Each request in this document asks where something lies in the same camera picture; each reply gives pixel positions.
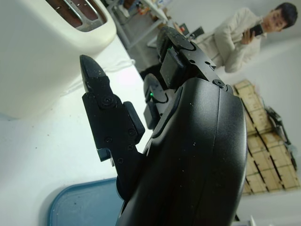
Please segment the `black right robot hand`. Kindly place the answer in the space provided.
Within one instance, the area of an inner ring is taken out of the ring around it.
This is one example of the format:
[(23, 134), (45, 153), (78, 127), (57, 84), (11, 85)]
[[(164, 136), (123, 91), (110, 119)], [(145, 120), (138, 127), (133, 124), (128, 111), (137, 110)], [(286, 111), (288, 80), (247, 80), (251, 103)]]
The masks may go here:
[(111, 160), (124, 203), (118, 226), (229, 226), (246, 177), (244, 106), (215, 73), (213, 62), (176, 29), (157, 39), (160, 75), (144, 79), (144, 117), (121, 102), (91, 57), (79, 57), (82, 97), (101, 161)]

